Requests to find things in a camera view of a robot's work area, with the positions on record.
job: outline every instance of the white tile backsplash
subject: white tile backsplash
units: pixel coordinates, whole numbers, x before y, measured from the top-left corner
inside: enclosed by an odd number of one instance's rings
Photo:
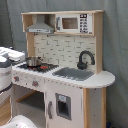
[[[46,63],[76,68],[82,51],[88,50],[95,57],[95,37],[40,34],[34,38],[35,55]],[[83,56],[83,62],[88,62],[88,69],[95,70],[88,55]]]

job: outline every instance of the wooden toy kitchen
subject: wooden toy kitchen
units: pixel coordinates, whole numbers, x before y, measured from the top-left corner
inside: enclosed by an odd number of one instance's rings
[[[106,87],[115,76],[102,70],[103,11],[22,13],[28,56],[12,67],[16,113],[38,128],[106,128]]]

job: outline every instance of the burner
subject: burner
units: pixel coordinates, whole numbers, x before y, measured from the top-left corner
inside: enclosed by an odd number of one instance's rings
[[[42,73],[45,73],[45,72],[48,72],[48,71],[50,71],[50,70],[58,67],[58,65],[42,63],[40,66],[36,66],[36,67],[30,67],[30,66],[27,66],[27,64],[23,64],[23,65],[20,65],[18,67],[19,68],[22,68],[22,69],[34,71],[34,72],[42,72]]]

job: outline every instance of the oven window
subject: oven window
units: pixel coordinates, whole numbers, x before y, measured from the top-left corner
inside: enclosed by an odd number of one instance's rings
[[[77,18],[62,18],[63,29],[78,29]]]

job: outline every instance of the door handle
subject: door handle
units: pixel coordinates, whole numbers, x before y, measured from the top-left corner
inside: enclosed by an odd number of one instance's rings
[[[57,30],[60,30],[60,27],[58,26],[59,20],[60,20],[60,17],[57,17],[56,18],[56,29]]]
[[[50,101],[48,103],[48,116],[49,116],[49,119],[52,119],[51,106],[52,106],[52,102]]]

